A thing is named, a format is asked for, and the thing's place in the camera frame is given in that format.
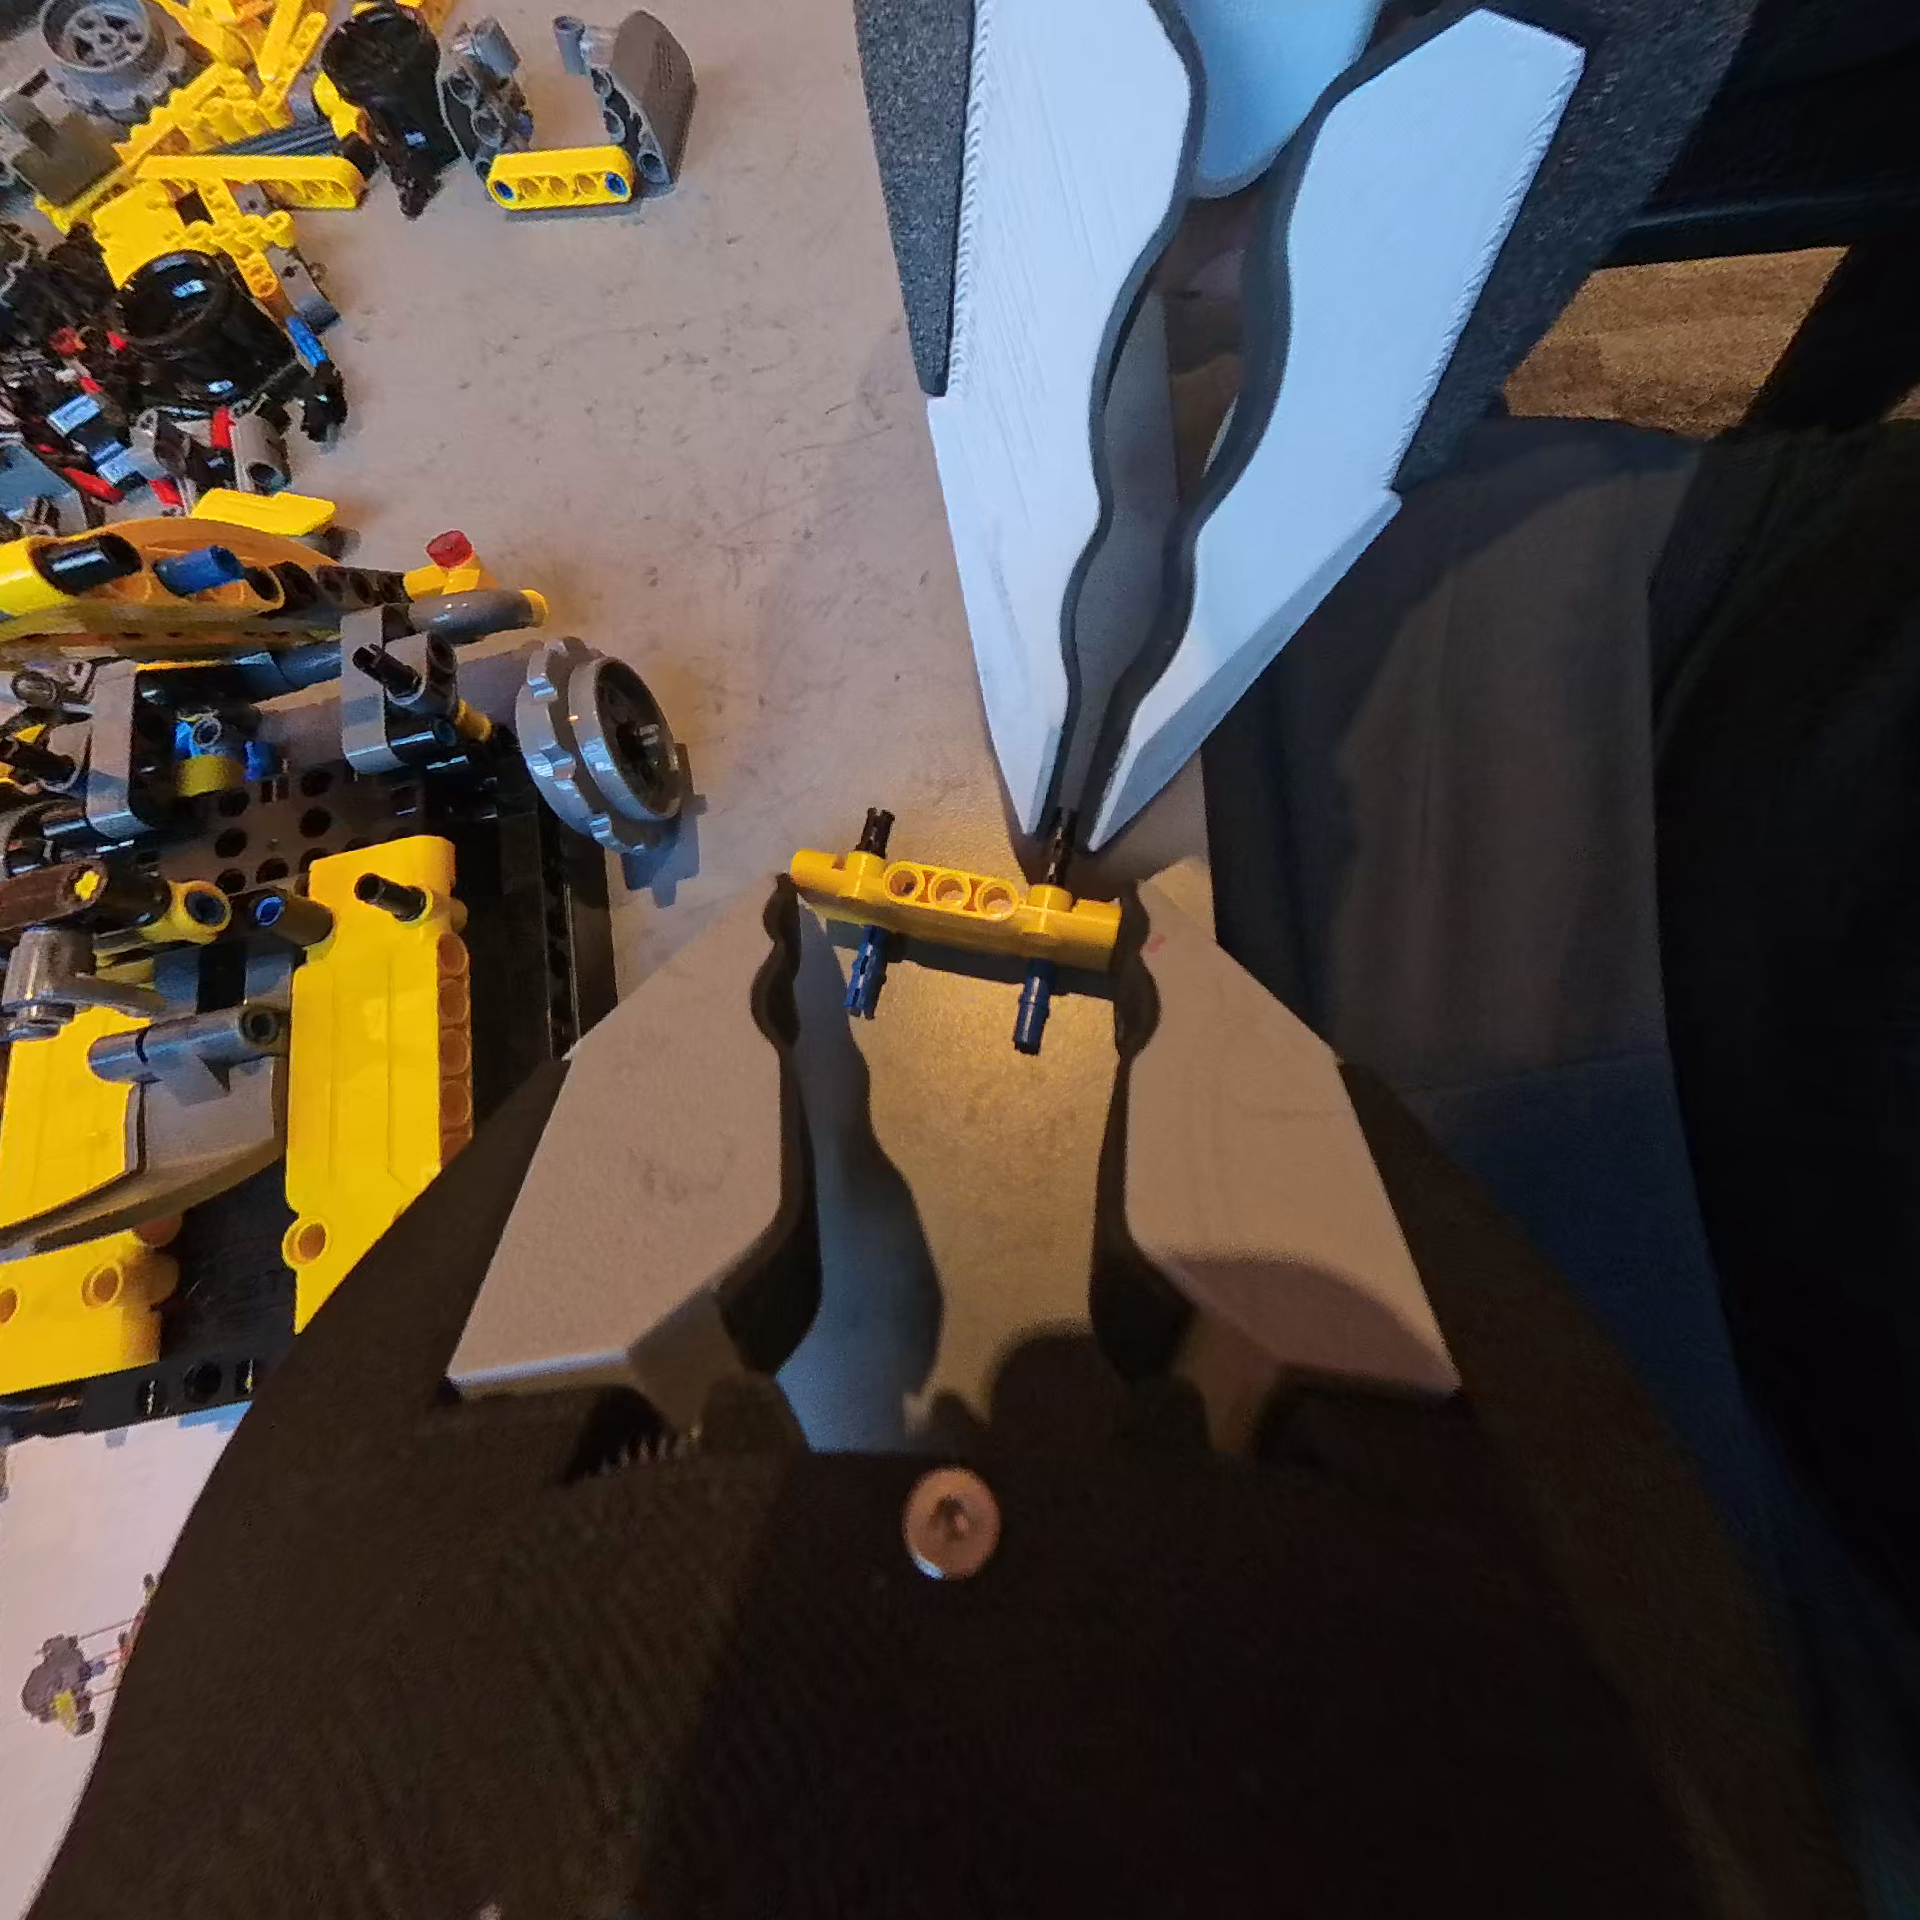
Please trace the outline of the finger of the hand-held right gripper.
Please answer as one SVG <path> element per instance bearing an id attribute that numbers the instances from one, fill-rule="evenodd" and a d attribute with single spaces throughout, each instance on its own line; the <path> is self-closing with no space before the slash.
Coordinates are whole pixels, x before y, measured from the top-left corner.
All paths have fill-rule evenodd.
<path id="1" fill-rule="evenodd" d="M 1103 722 L 1148 648 L 1175 459 L 1148 280 L 1198 169 L 1175 4 L 975 4 L 945 386 L 957 582 L 1009 814 L 1092 834 Z"/>
<path id="2" fill-rule="evenodd" d="M 1103 849 L 1397 512 L 1397 469 L 1573 104 L 1585 44 L 1435 8 L 1336 78 L 1263 181 L 1236 402 L 1095 746 Z"/>

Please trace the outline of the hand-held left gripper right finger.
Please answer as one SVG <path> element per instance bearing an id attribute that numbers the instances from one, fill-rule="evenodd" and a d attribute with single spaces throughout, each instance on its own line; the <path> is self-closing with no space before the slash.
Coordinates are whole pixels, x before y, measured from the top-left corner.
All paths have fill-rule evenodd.
<path id="1" fill-rule="evenodd" d="M 1455 1399 L 1340 1056 L 1165 881 L 1118 910 L 1113 1011 L 1086 1313 L 1117 1372 L 1224 1453 L 1296 1392 Z"/>

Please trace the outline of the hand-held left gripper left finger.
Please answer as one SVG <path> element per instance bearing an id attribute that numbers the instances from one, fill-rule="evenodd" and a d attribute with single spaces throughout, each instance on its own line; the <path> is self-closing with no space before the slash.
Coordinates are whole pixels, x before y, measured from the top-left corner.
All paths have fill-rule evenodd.
<path id="1" fill-rule="evenodd" d="M 801 1347 L 819 1305 L 801 919 L 768 876 L 571 1051 L 448 1358 L 467 1399 L 631 1385 L 696 1432 Z"/>

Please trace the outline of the yellow brick panel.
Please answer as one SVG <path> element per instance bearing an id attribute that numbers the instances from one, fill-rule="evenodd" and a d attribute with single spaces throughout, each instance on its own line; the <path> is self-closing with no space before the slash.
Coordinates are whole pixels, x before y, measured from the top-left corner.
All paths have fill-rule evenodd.
<path id="1" fill-rule="evenodd" d="M 1065 972 L 1103 978 L 1117 962 L 1118 904 L 1070 893 L 1058 876 L 1019 881 L 875 849 L 790 861 L 796 893 L 829 922 L 857 925 L 846 1011 L 875 1018 L 891 945 L 1019 962 L 1013 1051 L 1034 1057 Z"/>

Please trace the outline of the grey desk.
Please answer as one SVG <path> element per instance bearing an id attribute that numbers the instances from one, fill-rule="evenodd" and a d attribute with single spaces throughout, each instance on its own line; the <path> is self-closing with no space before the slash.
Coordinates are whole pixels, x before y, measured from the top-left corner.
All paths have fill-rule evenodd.
<path id="1" fill-rule="evenodd" d="M 607 1014 L 793 852 L 857 849 L 875 806 L 891 858 L 1019 881 L 1044 858 L 977 693 L 854 4 L 638 8 L 678 12 L 696 73 L 674 190 L 482 212 L 457 148 L 419 223 L 353 211 L 348 457 L 315 496 L 336 558 L 406 574 L 459 534 L 541 592 L 541 633 L 657 693 L 683 807 L 657 852 L 607 852 Z M 1117 964 L 1058 978 L 1028 1057 L 1019 962 L 892 943 L 854 1018 L 857 925 L 796 900 L 819 1305 L 776 1372 L 801 1428 L 854 1451 L 1052 1432 L 1117 1392 L 1086 1313 Z M 372 1410 L 438 1305 L 423 1385 L 467 1399 L 448 1358 L 571 1051 L 476 1121 L 254 1395 L 333 1366 L 325 1401 Z"/>

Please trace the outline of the grey curved brick piece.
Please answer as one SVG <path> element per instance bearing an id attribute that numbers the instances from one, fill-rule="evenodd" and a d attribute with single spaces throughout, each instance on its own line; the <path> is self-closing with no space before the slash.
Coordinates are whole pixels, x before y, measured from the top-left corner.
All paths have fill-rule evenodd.
<path id="1" fill-rule="evenodd" d="M 591 80 L 607 138 L 638 164 L 643 190 L 674 190 L 696 110 L 691 62 L 657 12 L 619 25 L 552 15 L 564 67 Z"/>

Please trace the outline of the yellow brick toy vehicle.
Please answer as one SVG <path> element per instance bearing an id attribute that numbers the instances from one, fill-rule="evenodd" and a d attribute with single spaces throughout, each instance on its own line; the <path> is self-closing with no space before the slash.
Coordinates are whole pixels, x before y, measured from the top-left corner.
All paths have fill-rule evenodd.
<path id="1" fill-rule="evenodd" d="M 249 1399 L 611 1011 L 607 852 L 674 834 L 626 663 L 459 534 L 329 534 L 5 536 L 5 1443 Z"/>

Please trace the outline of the person's leg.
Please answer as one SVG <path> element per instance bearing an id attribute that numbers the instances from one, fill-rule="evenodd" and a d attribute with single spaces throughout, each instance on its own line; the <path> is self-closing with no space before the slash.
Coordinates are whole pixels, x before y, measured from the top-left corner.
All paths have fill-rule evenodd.
<path id="1" fill-rule="evenodd" d="M 1205 746 L 1216 934 L 1627 1348 L 1752 1550 L 1866 1912 L 1916 1917 L 1916 1530 L 1834 1512 L 1745 1381 L 1667 1018 L 1648 586 L 1704 447 L 1484 423 Z"/>

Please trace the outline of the yellow short beam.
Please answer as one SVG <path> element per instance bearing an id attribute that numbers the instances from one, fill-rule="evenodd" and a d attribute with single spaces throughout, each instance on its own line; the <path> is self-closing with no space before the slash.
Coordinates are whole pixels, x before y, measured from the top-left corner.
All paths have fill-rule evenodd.
<path id="1" fill-rule="evenodd" d="M 497 205 L 516 212 L 631 205 L 643 190 L 638 161 L 623 146 L 497 153 L 484 175 Z"/>

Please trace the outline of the dark grey connector piece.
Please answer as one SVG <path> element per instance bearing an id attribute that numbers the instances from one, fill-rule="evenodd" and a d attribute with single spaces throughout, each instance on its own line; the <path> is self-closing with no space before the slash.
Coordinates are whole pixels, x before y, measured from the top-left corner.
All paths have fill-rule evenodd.
<path id="1" fill-rule="evenodd" d="M 535 113 L 516 67 L 516 50 L 497 15 L 457 29 L 440 52 L 438 89 L 443 127 L 476 179 L 484 179 L 502 153 L 526 153 L 535 146 Z"/>

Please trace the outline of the person's dark jacket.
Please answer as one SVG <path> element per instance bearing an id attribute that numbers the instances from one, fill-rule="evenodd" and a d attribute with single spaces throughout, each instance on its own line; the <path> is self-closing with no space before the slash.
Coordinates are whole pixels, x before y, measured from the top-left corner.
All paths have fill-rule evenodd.
<path id="1" fill-rule="evenodd" d="M 1700 452 L 1648 586 L 1667 1018 L 1745 1381 L 1916 1530 L 1916 420 Z"/>

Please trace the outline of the instruction booklet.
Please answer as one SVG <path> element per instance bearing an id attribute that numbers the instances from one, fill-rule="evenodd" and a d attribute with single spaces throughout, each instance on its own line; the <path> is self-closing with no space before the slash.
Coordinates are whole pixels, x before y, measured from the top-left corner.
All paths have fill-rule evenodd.
<path id="1" fill-rule="evenodd" d="M 0 1912 L 71 1824 L 157 1574 L 243 1407 L 5 1445 Z"/>

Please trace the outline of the pile of loose toy bricks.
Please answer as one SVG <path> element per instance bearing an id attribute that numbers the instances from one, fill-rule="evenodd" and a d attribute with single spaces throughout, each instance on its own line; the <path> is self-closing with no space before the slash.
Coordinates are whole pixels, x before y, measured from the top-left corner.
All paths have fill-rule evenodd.
<path id="1" fill-rule="evenodd" d="M 5 4 L 5 536 L 284 491 L 333 445 L 340 325 L 299 212 L 375 175 L 416 212 L 443 157 L 452 4 Z"/>

